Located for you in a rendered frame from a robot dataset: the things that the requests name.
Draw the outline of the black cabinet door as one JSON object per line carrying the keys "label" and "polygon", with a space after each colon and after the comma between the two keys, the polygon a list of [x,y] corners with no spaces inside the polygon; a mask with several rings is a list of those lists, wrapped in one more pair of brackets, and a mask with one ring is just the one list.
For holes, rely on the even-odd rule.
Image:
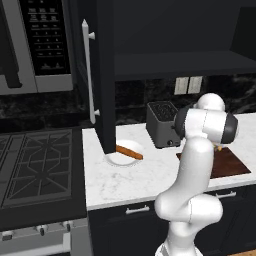
{"label": "black cabinet door", "polygon": [[87,21],[89,32],[96,36],[89,43],[94,108],[100,111],[93,125],[103,152],[113,153],[116,151],[113,0],[71,0],[70,8],[79,86],[88,106],[83,20]]}

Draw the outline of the dark brown cutting board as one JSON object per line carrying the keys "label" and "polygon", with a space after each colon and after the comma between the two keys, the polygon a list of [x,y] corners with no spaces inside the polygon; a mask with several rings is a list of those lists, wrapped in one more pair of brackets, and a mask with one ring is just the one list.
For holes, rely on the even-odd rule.
{"label": "dark brown cutting board", "polygon": [[250,173],[245,164],[229,148],[219,152],[213,147],[194,149],[186,145],[176,156],[179,159],[178,177],[182,179],[209,181]]}

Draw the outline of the white plate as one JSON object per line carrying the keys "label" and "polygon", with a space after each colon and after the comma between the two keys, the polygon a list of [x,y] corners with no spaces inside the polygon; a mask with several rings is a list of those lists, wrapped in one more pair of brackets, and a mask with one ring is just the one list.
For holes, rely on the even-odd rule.
{"label": "white plate", "polygon": [[[131,149],[137,153],[140,153],[143,155],[144,158],[144,153],[143,153],[143,147],[137,143],[136,141],[133,140],[118,140],[116,142],[116,145],[120,145],[123,147],[126,147],[128,149]],[[110,153],[110,154],[106,154],[105,155],[105,160],[113,165],[113,166],[117,166],[117,167],[128,167],[128,166],[133,166],[139,162],[141,162],[142,160],[137,160],[131,157],[128,157],[126,155],[123,155],[119,152],[114,152],[114,153]]]}

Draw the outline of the grey toaster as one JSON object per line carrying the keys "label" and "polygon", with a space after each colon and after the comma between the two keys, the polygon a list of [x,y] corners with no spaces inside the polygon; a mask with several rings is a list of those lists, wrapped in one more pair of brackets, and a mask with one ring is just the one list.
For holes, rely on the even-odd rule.
{"label": "grey toaster", "polygon": [[176,107],[170,101],[147,104],[146,130],[158,149],[179,147],[181,140],[174,129]]}

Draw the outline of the black gas hob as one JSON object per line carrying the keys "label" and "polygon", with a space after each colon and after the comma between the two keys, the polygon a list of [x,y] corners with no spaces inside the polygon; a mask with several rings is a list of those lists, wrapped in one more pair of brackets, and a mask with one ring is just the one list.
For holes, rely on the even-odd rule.
{"label": "black gas hob", "polygon": [[0,208],[71,197],[72,131],[0,136]]}

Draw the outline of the black drawer front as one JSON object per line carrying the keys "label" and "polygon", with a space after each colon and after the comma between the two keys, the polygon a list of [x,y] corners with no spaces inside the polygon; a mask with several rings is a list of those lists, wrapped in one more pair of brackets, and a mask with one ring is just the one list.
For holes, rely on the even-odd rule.
{"label": "black drawer front", "polygon": [[[144,205],[148,212],[125,214]],[[93,256],[155,256],[169,227],[156,215],[153,201],[90,210],[88,217]]]}
{"label": "black drawer front", "polygon": [[220,199],[223,218],[216,224],[216,233],[209,239],[213,248],[206,256],[228,256],[256,249],[256,184],[225,189],[221,194],[236,191],[236,196]]}

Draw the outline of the silver microwave oven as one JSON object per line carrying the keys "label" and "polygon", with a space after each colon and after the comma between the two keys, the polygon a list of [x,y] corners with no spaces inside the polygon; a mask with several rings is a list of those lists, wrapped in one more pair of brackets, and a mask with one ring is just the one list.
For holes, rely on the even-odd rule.
{"label": "silver microwave oven", "polygon": [[22,86],[9,88],[0,73],[0,95],[71,91],[68,0],[2,0],[2,3]]}

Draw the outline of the white wall socket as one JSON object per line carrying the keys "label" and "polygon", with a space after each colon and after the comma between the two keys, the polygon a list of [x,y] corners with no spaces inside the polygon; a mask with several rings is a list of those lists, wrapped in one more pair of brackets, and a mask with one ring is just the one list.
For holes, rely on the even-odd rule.
{"label": "white wall socket", "polygon": [[188,93],[189,94],[198,94],[201,89],[202,76],[191,77],[189,80]]}
{"label": "white wall socket", "polygon": [[189,82],[188,77],[177,78],[176,82],[175,82],[174,94],[175,95],[184,95],[184,94],[186,94],[187,93],[187,88],[188,88],[188,82]]}

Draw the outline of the black open wall cabinet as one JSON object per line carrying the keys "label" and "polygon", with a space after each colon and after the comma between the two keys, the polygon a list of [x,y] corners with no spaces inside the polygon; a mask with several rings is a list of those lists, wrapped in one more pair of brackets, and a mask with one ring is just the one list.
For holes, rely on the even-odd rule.
{"label": "black open wall cabinet", "polygon": [[256,72],[256,0],[113,0],[115,78]]}

